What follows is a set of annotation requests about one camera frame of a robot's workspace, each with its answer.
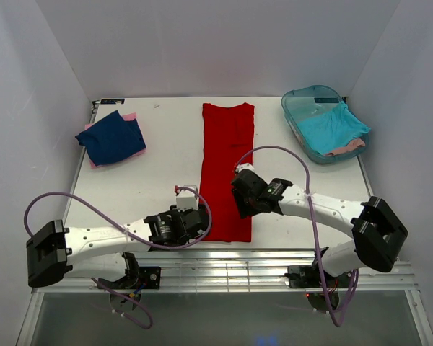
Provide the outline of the red t shirt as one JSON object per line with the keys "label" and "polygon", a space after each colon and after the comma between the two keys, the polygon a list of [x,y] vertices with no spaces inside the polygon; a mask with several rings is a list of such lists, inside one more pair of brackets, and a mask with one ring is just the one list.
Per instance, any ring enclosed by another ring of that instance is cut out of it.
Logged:
{"label": "red t shirt", "polygon": [[232,195],[235,164],[253,148],[255,107],[243,103],[220,107],[204,103],[204,158],[200,193],[212,213],[206,241],[252,241],[251,218],[241,218]]}

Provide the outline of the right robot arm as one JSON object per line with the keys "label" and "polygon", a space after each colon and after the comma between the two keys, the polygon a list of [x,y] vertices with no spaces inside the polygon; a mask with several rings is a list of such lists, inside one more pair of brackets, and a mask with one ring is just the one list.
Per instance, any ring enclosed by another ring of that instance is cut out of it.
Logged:
{"label": "right robot arm", "polygon": [[236,168],[231,185],[241,218],[261,213],[299,217],[350,237],[344,244],[321,249],[312,269],[305,271],[311,278],[321,270],[326,278],[337,278],[362,267],[389,273],[408,237],[407,228],[382,198],[359,202],[308,193],[289,180],[266,182],[249,164]]}

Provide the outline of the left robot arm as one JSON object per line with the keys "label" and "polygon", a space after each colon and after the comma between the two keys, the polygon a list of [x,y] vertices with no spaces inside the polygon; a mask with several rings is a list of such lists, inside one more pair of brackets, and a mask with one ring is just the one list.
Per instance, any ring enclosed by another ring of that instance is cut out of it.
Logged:
{"label": "left robot arm", "polygon": [[27,283],[44,288],[64,278],[99,278],[116,287],[135,282],[134,253],[176,250],[208,234],[211,214],[203,204],[169,210],[124,225],[66,227],[48,222],[26,243]]}

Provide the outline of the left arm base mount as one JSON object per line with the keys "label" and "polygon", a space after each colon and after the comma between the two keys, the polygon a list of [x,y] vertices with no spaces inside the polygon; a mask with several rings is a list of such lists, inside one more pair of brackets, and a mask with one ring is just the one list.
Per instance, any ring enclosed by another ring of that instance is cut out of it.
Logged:
{"label": "left arm base mount", "polygon": [[99,278],[97,288],[104,285],[113,290],[159,289],[161,281],[161,267],[139,267],[137,270],[125,269],[123,275],[109,281]]}

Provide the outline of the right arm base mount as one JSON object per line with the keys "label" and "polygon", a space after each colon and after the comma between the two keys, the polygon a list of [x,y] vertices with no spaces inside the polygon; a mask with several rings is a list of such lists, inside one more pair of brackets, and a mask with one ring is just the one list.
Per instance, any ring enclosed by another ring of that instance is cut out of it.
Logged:
{"label": "right arm base mount", "polygon": [[[284,276],[290,288],[322,288],[319,269],[313,266],[288,266]],[[351,272],[345,272],[338,277],[325,273],[325,284],[328,290],[347,288],[351,282]]]}

